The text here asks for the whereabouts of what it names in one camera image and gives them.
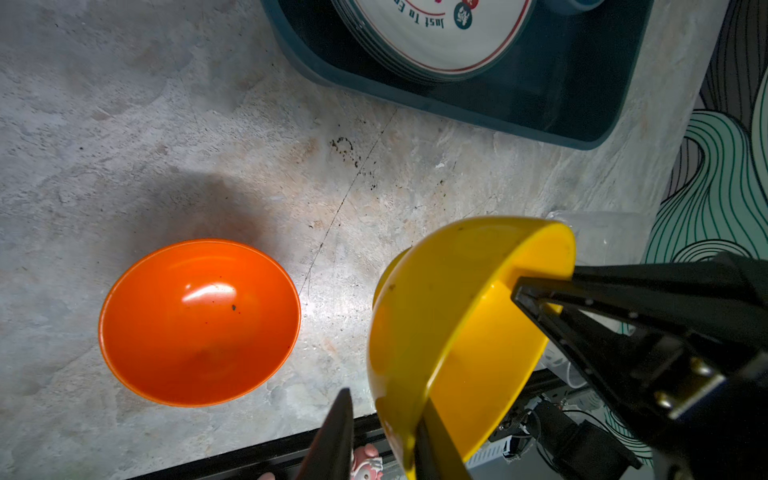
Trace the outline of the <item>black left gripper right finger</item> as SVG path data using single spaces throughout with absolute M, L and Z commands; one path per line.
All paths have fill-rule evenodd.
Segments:
M 430 399 L 417 425 L 414 446 L 415 478 L 419 480 L 470 480 L 436 407 Z

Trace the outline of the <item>white plate red green circles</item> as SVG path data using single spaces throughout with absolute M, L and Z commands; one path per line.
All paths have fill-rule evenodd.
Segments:
M 346 1 L 355 23 L 394 58 L 429 76 L 472 76 L 521 34 L 535 3 L 522 0 Z

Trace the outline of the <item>blue shallow bowl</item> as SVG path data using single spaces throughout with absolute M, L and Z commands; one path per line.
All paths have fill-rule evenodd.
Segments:
M 580 15 L 595 10 L 604 0 L 544 0 L 553 13 L 563 16 Z

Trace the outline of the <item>yellow shallow bowl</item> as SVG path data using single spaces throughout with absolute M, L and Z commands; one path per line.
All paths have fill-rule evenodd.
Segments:
M 427 407 L 462 460 L 496 430 L 548 343 L 512 301 L 515 283 L 567 280 L 575 259 L 566 225 L 491 216 L 444 226 L 390 263 L 374 294 L 367 371 L 379 420 L 409 478 Z

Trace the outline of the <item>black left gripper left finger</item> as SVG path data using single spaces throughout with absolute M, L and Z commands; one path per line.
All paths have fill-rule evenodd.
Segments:
M 298 480 L 349 480 L 354 438 L 351 393 L 343 388 L 335 398 L 301 464 Z

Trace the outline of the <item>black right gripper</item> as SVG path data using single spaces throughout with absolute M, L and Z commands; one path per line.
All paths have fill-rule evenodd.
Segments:
M 578 267 L 511 299 L 665 471 L 766 478 L 766 261 Z

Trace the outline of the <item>orange shallow bowl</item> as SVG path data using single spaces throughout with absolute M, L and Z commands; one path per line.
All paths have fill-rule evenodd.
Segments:
M 291 355 L 300 326 L 298 291 L 278 262 L 242 243 L 199 239 L 126 270 L 104 300 L 98 337 L 127 389 L 197 408 L 265 384 Z

